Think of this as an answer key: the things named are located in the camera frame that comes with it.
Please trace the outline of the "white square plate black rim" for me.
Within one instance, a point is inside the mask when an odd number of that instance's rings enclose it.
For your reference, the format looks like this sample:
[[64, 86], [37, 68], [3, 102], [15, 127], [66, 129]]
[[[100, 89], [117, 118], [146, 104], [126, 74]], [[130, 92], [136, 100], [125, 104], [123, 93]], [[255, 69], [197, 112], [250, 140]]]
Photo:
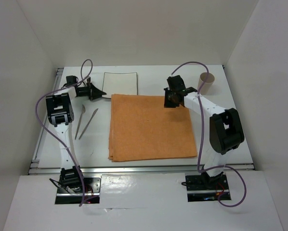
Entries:
[[103, 98], [111, 99], [113, 94], [137, 95], [137, 73], [104, 73]]

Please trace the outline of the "orange cloth placemat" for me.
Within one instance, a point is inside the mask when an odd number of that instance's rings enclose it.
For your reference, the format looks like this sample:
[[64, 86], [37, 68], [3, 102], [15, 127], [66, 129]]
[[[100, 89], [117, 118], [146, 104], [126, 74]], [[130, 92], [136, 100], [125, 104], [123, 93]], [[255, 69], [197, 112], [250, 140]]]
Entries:
[[108, 157], [111, 161], [196, 156], [187, 108], [165, 108], [162, 96], [112, 95]]

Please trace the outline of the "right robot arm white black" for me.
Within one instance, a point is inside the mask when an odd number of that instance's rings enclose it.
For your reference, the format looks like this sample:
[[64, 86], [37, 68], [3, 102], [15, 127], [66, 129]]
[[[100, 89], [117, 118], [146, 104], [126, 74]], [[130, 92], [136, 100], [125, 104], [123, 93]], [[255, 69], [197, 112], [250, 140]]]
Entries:
[[204, 145], [205, 117], [209, 118], [209, 143], [213, 149], [208, 161], [200, 173], [200, 183], [206, 189], [212, 188], [222, 177], [229, 153], [243, 143], [245, 136], [238, 111], [234, 108], [225, 109], [205, 98], [193, 87], [187, 88], [180, 75], [167, 78], [168, 87], [165, 91], [164, 107], [186, 107], [201, 115], [201, 140], [197, 158], [197, 166]]

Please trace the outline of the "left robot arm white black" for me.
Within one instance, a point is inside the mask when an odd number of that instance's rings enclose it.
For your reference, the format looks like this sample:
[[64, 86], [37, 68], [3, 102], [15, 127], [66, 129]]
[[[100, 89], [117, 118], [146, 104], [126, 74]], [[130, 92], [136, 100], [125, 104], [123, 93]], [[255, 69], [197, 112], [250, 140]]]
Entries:
[[59, 188], [75, 193], [85, 188], [85, 179], [79, 174], [80, 166], [74, 151], [72, 123], [75, 116], [71, 100], [75, 97], [87, 97], [92, 101], [106, 95], [92, 84], [90, 77], [83, 83], [82, 87], [76, 76], [67, 76], [60, 92], [46, 96], [47, 118], [54, 126], [60, 148], [61, 172], [57, 184]]

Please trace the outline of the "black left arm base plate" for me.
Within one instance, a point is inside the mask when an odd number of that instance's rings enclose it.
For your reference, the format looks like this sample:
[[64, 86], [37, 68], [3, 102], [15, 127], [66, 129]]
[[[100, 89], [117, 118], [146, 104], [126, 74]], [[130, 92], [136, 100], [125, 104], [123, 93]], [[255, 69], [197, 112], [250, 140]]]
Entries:
[[[57, 188], [55, 196], [56, 205], [80, 204], [83, 196], [83, 188], [80, 185], [76, 188], [63, 186], [60, 181], [50, 179]], [[101, 190], [101, 176], [84, 178], [84, 204], [99, 204]]]

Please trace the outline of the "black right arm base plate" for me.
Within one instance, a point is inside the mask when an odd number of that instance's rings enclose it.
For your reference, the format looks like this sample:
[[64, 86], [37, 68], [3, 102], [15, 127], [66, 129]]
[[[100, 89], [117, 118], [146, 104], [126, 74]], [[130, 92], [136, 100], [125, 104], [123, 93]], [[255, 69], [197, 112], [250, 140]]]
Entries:
[[185, 181], [181, 183], [187, 190], [188, 202], [217, 201], [220, 196], [221, 201], [230, 201], [231, 195], [225, 174], [220, 179], [209, 186], [205, 186], [199, 175], [185, 176]]

